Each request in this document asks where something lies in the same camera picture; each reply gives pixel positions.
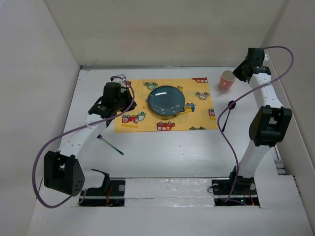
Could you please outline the pink paper cup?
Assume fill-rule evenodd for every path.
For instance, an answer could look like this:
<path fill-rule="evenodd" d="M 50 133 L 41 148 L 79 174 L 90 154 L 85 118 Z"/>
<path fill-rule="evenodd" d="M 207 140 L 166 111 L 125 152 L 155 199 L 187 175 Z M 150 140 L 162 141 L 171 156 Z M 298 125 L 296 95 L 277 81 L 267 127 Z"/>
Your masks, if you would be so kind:
<path fill-rule="evenodd" d="M 221 90 L 229 90 L 231 86 L 234 84 L 235 78 L 236 77 L 232 71 L 230 70 L 224 71 L 220 77 L 219 88 Z"/>

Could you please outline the iridescent purple spoon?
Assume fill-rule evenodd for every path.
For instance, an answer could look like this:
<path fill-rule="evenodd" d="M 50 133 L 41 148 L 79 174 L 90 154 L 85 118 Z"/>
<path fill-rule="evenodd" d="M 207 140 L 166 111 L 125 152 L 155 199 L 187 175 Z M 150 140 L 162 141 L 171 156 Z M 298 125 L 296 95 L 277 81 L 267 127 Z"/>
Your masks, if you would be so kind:
<path fill-rule="evenodd" d="M 222 132 L 225 131 L 230 112 L 235 108 L 235 106 L 236 106 L 236 102 L 234 100 L 229 101 L 229 103 L 228 103 L 228 114 L 226 116 L 226 120 L 225 120 L 223 128 L 222 128 Z"/>

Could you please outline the dark teal patterned plate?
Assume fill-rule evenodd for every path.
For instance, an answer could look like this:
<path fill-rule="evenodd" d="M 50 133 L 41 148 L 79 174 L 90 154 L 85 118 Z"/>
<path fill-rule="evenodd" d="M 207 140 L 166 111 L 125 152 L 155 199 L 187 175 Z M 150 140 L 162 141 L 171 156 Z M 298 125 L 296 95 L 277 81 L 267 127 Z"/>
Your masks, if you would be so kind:
<path fill-rule="evenodd" d="M 185 96 L 176 87 L 160 86 L 151 91 L 147 103 L 154 114 L 169 117 L 178 114 L 184 108 Z"/>

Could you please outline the yellow vehicle-print cloth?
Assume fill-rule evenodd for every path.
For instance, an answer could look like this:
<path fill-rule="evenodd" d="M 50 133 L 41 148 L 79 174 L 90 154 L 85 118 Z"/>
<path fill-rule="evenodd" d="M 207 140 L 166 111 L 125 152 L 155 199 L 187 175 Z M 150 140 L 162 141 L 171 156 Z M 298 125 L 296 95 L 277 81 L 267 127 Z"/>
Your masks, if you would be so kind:
<path fill-rule="evenodd" d="M 196 131 L 217 129 L 217 121 L 206 77 L 133 80 L 136 108 L 114 121 L 116 133 L 151 131 Z M 182 110 L 169 117 L 154 114 L 147 103 L 151 91 L 173 86 L 185 97 Z"/>

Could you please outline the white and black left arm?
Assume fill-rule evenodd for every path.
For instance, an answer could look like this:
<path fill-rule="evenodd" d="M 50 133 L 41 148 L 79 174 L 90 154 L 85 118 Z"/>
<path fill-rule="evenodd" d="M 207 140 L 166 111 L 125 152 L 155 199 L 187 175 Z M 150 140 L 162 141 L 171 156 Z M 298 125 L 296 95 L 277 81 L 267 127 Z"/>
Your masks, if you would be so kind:
<path fill-rule="evenodd" d="M 135 107 L 134 90 L 129 81 L 107 82 L 103 95 L 89 109 L 84 125 L 57 151 L 45 154 L 45 187 L 73 197 L 91 188 L 99 195 L 106 194 L 110 188 L 109 175 L 97 169 L 84 171 L 83 159 L 97 135 L 113 119 Z"/>

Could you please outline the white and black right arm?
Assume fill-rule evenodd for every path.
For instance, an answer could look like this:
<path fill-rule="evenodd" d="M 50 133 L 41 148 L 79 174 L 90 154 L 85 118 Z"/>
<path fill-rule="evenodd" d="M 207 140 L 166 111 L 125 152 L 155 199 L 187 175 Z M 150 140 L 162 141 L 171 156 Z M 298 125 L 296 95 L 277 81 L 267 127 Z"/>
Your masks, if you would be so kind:
<path fill-rule="evenodd" d="M 233 194 L 253 185 L 257 167 L 266 153 L 283 141 L 292 118 L 292 110 L 285 108 L 276 95 L 271 71 L 263 66 L 264 60 L 263 48 L 248 48 L 245 60 L 233 72 L 237 79 L 251 86 L 259 108 L 249 127 L 249 145 L 227 182 Z"/>

